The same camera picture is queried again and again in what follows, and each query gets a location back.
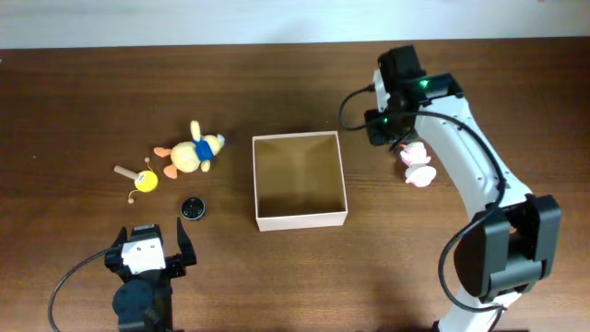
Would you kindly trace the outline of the black round puck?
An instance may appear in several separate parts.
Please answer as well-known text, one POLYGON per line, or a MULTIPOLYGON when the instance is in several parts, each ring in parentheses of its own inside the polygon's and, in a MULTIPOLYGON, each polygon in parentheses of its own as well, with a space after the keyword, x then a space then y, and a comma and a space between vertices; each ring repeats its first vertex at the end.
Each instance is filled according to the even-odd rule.
POLYGON ((182 216, 190 221, 200 220, 206 213, 205 202, 198 197, 189 197, 181 204, 182 216))

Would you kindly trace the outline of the pink white bunny figurine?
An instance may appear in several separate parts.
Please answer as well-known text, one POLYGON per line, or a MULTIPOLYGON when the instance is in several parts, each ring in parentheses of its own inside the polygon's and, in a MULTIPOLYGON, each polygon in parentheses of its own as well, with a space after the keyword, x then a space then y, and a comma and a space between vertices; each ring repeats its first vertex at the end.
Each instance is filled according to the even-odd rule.
POLYGON ((405 177, 407 184, 426 187, 431 184, 437 171, 429 165, 431 156, 422 142, 413 142, 403 146, 400 159, 407 166, 405 177))

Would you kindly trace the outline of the yellow wooden rattle drum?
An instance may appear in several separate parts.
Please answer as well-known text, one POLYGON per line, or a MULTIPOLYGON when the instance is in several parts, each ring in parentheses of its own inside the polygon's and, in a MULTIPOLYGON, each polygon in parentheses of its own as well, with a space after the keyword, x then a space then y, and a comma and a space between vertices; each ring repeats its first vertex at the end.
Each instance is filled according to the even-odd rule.
POLYGON ((147 169, 141 172, 132 172, 119 165, 115 165, 113 167, 113 171, 115 173, 118 173, 133 181, 135 188, 131 190, 127 196, 127 203, 130 205, 135 203, 135 199, 133 197, 134 193, 150 193, 154 191, 159 184, 159 178, 150 165, 150 158, 145 157, 144 162, 147 165, 147 169))

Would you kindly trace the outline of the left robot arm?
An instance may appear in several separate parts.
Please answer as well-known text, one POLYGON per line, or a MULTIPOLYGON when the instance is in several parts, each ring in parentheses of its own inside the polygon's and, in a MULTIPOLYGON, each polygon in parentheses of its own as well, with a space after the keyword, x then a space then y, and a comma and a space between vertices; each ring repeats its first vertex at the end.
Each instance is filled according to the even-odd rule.
POLYGON ((120 331, 172 331, 171 281, 197 264, 192 242, 183 224, 176 222, 180 252, 166 256, 157 224, 128 231, 121 228, 104 256, 104 265, 123 282, 115 292, 112 309, 120 331))

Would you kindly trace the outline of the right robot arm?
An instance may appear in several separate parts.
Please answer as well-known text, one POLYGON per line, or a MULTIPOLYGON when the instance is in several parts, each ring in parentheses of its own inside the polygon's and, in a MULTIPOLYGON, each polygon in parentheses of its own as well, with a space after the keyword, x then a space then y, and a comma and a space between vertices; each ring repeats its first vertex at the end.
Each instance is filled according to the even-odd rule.
POLYGON ((491 331, 512 303, 550 275, 561 209, 553 196, 535 196, 502 162, 452 75, 428 75, 411 45, 382 53, 377 64, 377 107, 365 113, 371 143, 425 141, 469 218, 442 249, 439 280, 451 255, 461 288, 444 292, 453 305, 432 328, 491 331))

